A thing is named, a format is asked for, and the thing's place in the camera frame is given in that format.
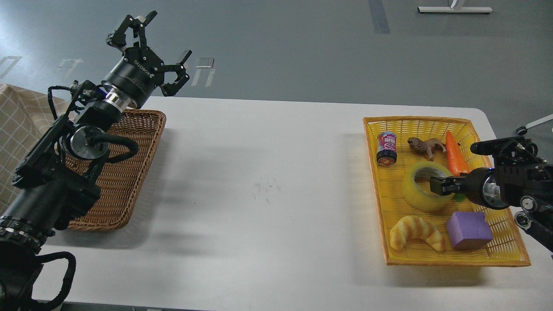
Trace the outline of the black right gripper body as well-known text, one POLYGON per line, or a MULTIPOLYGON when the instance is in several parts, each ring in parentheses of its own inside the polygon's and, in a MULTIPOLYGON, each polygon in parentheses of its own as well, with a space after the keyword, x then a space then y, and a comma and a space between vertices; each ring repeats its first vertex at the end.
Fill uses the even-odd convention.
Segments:
POLYGON ((471 202, 492 210, 510 207, 501 197, 500 186, 493 168, 476 168, 458 178, 458 193, 471 202))

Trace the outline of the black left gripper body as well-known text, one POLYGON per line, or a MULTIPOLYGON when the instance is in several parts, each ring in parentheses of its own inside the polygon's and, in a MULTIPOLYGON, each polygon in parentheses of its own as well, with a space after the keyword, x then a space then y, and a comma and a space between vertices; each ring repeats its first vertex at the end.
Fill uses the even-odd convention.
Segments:
POLYGON ((150 48, 146 49, 144 56, 140 51, 137 47, 127 48, 121 60, 102 80, 103 85, 114 86, 130 97, 133 108, 142 108, 155 88, 164 82, 164 74, 159 69, 164 61, 150 48))

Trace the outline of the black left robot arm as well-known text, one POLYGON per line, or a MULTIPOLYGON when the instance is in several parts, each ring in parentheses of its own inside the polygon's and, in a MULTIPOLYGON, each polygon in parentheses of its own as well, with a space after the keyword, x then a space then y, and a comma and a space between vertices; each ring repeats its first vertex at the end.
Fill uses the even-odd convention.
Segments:
POLYGON ((53 125, 16 167, 12 185, 20 193, 1 216, 3 311, 51 311, 65 301, 76 258, 66 251, 40 255, 42 246, 99 200, 97 180, 106 164, 140 151, 134 140, 108 133, 126 108, 142 108, 157 87, 164 96, 174 96, 190 79, 185 63, 191 51, 180 62, 166 64, 148 47, 146 27, 156 15, 128 15, 108 35, 107 45, 121 51, 122 58, 101 83, 48 88, 53 125), (57 296, 47 302, 33 299, 44 264, 60 259, 67 260, 67 271, 57 296))

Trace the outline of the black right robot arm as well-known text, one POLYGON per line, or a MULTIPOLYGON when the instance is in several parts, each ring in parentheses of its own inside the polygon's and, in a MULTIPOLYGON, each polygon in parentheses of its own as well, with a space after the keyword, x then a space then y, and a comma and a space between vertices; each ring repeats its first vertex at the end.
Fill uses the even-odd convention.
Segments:
POLYGON ((473 154, 492 156, 492 168, 476 168, 459 177, 432 177, 430 190, 440 196, 462 194, 493 210, 520 207, 516 224, 547 250, 553 250, 552 165, 537 155, 538 148, 523 136, 485 140, 470 146, 473 154))

